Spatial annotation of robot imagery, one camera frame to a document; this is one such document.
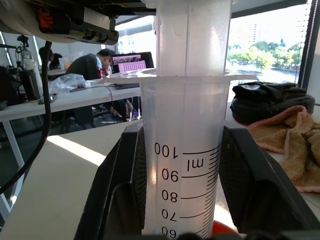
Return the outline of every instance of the monitor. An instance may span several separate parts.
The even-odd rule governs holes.
[[[116,54],[111,58],[112,73],[154,68],[151,52]]]

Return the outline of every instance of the person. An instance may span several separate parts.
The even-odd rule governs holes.
[[[79,74],[84,77],[86,81],[101,79],[110,72],[108,68],[111,65],[111,57],[116,53],[110,49],[102,49],[96,55],[89,53],[74,60],[65,74]],[[119,117],[124,122],[130,116],[133,110],[131,103],[127,99],[117,100],[113,102],[106,102],[103,104],[112,115]]]
[[[41,61],[44,62],[44,58],[45,58],[45,47],[41,47],[39,49],[39,55],[41,58]],[[52,50],[50,49],[50,53],[49,53],[49,61],[50,61],[50,65],[49,65],[49,70],[54,70],[54,69],[60,69],[60,62],[59,59],[62,58],[62,55],[60,55],[59,53],[53,53]]]

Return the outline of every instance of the office room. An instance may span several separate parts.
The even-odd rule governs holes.
[[[0,240],[320,238],[319,11],[0,2]]]

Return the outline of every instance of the laptop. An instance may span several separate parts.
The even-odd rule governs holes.
[[[151,52],[134,52],[116,54],[111,58],[111,71],[113,74],[126,71],[135,71],[154,68]],[[139,83],[121,83],[114,85],[116,89],[129,89],[139,87]]]

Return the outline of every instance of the pink towel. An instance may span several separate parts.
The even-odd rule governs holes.
[[[320,124],[304,106],[292,106],[248,129],[256,143],[284,154],[281,166],[301,193],[320,193]]]

